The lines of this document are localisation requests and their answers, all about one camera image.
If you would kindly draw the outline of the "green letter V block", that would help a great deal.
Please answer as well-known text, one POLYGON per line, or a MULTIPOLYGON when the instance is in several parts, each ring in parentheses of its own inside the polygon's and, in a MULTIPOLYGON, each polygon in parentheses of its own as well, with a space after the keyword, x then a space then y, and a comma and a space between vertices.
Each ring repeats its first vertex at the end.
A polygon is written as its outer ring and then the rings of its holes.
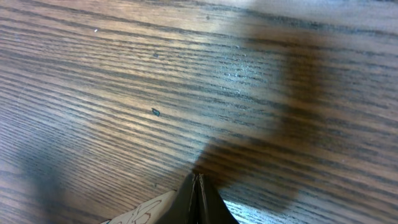
POLYGON ((176 190, 168 191, 101 224, 153 224, 170 207, 176 193, 176 190))

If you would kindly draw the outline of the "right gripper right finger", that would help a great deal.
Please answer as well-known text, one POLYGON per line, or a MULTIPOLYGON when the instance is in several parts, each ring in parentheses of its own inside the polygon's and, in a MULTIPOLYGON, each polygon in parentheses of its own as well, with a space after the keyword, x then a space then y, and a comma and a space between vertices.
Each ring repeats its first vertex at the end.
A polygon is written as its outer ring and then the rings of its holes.
POLYGON ((199 224, 239 224, 207 176, 198 175, 197 187, 199 224))

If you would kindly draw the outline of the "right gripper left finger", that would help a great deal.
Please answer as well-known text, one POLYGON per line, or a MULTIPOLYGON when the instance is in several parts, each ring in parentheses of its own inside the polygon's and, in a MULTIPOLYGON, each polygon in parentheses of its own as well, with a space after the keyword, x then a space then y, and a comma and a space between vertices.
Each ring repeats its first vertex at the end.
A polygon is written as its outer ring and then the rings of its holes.
POLYGON ((197 180, 194 173, 186 176, 172 203, 155 224, 197 224, 197 180))

